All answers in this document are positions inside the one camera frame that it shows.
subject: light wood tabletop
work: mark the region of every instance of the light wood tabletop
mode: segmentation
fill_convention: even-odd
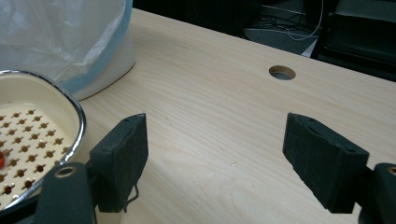
[[[286,118],[317,119],[369,151],[370,168],[395,163],[396,83],[137,9],[130,28],[134,67],[80,102],[85,148],[147,115],[140,197],[121,223],[358,223],[357,205],[330,214],[293,171]]]

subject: white plastic bag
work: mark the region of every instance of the white plastic bag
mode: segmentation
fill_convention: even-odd
[[[128,28],[132,0],[0,0],[0,70],[40,73],[70,93],[105,68]]]

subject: white colander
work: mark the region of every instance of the white colander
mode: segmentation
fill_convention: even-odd
[[[0,71],[0,210],[26,199],[75,154],[86,129],[78,102],[46,77]]]

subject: round table hole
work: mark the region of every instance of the round table hole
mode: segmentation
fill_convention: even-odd
[[[280,80],[291,80],[296,77],[296,73],[291,68],[283,65],[272,66],[269,72],[271,76]]]

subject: black machine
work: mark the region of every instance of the black machine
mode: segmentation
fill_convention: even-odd
[[[91,150],[86,164],[51,169],[41,193],[1,211],[1,223],[96,223],[96,206],[105,213],[126,211],[138,197],[148,157],[146,115],[123,119]],[[128,200],[133,188],[136,195]]]
[[[331,213],[361,206],[360,224],[396,223],[396,164],[366,167],[369,153],[315,119],[288,114],[283,153]]]

